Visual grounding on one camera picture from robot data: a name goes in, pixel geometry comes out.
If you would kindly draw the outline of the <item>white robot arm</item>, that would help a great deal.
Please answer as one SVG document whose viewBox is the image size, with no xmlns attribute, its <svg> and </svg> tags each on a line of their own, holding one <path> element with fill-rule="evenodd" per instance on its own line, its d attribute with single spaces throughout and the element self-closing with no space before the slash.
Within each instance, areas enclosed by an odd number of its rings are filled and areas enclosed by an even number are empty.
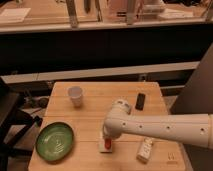
<svg viewBox="0 0 213 171">
<path fill-rule="evenodd" d="M 132 134 L 213 149 L 213 115 L 131 115 L 126 100 L 118 99 L 103 122 L 103 137 L 117 139 Z"/>
</svg>

